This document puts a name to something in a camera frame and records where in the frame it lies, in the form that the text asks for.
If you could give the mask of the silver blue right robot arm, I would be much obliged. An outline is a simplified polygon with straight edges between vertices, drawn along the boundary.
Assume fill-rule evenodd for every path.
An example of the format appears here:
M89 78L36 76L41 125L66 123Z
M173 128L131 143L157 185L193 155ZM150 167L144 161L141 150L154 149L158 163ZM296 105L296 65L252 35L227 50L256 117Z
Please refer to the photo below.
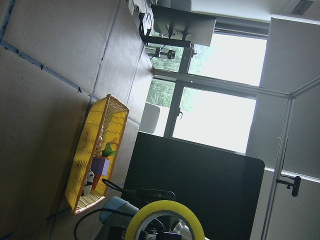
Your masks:
M96 240L107 240L111 227L127 228L133 216L139 211L139 208L128 201L114 196L103 205L99 214L99 221L102 227L96 236Z

